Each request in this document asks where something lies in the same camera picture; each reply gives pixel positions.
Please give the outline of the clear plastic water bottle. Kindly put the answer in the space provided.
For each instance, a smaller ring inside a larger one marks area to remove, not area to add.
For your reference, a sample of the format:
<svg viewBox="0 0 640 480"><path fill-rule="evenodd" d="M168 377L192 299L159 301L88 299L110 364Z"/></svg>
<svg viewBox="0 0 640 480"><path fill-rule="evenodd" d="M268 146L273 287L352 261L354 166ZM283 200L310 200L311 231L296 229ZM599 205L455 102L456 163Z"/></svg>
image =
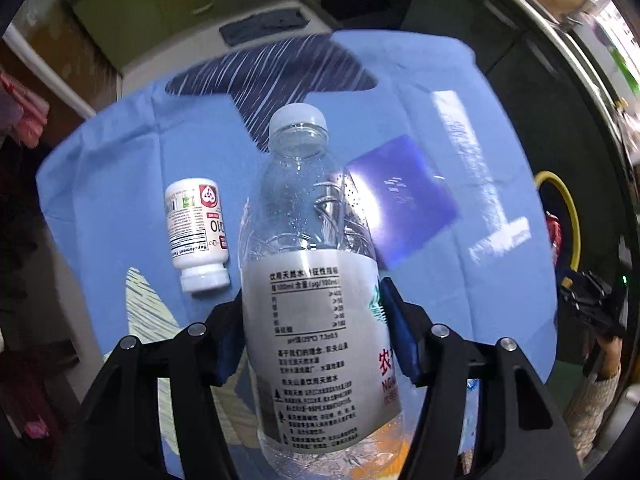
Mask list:
<svg viewBox="0 0 640 480"><path fill-rule="evenodd" d="M289 479L389 474L406 440L378 262L318 108L288 104L272 115L239 266L267 462Z"/></svg>

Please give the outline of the purple cardboard box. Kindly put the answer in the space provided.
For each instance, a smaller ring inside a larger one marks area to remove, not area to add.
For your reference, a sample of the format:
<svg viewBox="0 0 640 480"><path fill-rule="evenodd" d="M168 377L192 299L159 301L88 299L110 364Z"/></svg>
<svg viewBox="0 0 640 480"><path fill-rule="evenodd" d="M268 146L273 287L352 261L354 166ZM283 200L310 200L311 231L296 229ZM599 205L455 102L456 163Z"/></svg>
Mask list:
<svg viewBox="0 0 640 480"><path fill-rule="evenodd" d="M446 179L411 136L398 136L347 164L378 261L399 266L459 218Z"/></svg>

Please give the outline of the yellow rimmed blue trash bin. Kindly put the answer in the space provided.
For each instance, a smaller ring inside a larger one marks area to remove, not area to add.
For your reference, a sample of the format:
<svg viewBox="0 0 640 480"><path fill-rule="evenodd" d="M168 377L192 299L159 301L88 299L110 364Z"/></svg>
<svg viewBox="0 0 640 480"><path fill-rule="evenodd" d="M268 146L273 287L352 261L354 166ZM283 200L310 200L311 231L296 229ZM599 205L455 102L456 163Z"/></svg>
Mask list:
<svg viewBox="0 0 640 480"><path fill-rule="evenodd" d="M544 210L556 281L570 287L582 256L582 232L573 196L552 171L538 172L534 181Z"/></svg>

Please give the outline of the white pill bottle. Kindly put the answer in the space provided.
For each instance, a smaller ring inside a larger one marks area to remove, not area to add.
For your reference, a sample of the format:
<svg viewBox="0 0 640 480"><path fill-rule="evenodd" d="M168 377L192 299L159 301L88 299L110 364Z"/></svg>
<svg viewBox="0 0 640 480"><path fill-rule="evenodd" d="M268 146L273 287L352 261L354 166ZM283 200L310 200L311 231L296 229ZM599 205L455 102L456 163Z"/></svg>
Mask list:
<svg viewBox="0 0 640 480"><path fill-rule="evenodd" d="M187 294L226 288L228 242L217 183L186 178L166 188L165 210L171 260Z"/></svg>

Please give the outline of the light blue table cloth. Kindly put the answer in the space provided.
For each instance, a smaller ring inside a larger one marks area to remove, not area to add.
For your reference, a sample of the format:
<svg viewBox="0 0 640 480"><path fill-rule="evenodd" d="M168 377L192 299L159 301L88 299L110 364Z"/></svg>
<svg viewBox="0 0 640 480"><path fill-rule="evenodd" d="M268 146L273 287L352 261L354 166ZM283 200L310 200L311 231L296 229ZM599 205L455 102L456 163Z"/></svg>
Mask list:
<svg viewBox="0 0 640 480"><path fill-rule="evenodd" d="M107 359L60 479L473 479L580 468L544 381L555 277L510 120L462 42L236 50L84 122L39 201Z"/></svg>

